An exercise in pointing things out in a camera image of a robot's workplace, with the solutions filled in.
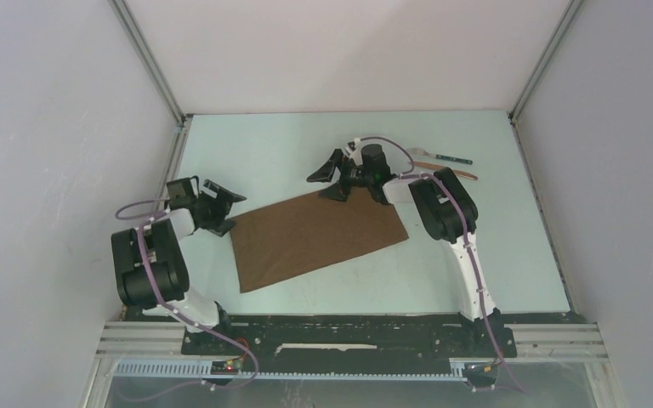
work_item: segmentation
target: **brown towel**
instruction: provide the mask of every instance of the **brown towel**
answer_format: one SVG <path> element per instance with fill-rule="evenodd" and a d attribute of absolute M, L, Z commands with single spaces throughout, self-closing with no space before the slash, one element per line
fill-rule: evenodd
<path fill-rule="evenodd" d="M 393 206 L 352 189 L 347 202 L 301 195 L 234 217 L 231 230 L 241 293 L 405 241 Z"/>

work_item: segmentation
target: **light blue tabletop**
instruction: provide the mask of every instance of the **light blue tabletop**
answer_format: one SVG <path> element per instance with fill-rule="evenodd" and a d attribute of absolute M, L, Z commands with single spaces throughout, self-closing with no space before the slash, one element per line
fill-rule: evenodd
<path fill-rule="evenodd" d="M 474 173 L 462 183 L 479 208 L 485 279 L 503 313 L 564 312 L 569 304 L 529 180 L 503 111 L 416 111 L 195 116 L 179 177 L 198 175 L 241 194 L 231 215 L 320 190 L 306 183 L 336 148 L 381 134 L 405 147 L 474 165 L 415 157 Z M 407 170 L 385 146 L 393 172 Z M 191 285 L 232 314 L 455 313 L 456 262 L 424 230 L 412 204 L 397 204 L 409 240 L 364 257 L 239 293 L 229 235 L 200 230 L 180 242 Z"/>

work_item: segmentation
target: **wooden stick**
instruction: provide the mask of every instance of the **wooden stick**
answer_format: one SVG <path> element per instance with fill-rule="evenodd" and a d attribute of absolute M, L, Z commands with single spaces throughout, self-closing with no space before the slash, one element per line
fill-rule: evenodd
<path fill-rule="evenodd" d="M 436 170 L 441 170 L 442 168 L 446 167 L 446 166 L 441 166 L 439 164 L 425 163 L 424 161 L 415 161 L 414 166 L 418 166 L 418 167 L 421 167 L 421 168 L 428 168 L 429 170 L 435 170 L 435 171 Z M 477 176 L 473 175 L 472 173 L 463 172 L 462 170 L 452 169 L 452 171 L 457 176 L 464 177 L 465 179 L 470 179 L 470 180 L 474 180 L 474 181 L 477 181 L 477 180 L 480 179 Z"/>

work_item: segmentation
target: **brown cloth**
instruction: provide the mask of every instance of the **brown cloth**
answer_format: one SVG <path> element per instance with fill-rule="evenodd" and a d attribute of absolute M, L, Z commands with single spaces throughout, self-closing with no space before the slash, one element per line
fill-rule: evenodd
<path fill-rule="evenodd" d="M 301 195 L 246 212 L 231 230 L 241 293 L 405 241 L 394 206 L 352 189 L 347 202 Z"/>

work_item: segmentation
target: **white torn paint strip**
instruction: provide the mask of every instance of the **white torn paint strip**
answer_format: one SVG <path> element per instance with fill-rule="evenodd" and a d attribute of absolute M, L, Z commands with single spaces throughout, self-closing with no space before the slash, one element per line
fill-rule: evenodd
<path fill-rule="evenodd" d="M 283 349 L 322 349 L 322 350 L 370 350 L 377 349 L 375 344 L 347 344 L 347 343 L 283 343 L 276 348 L 274 355 L 279 354 Z"/>

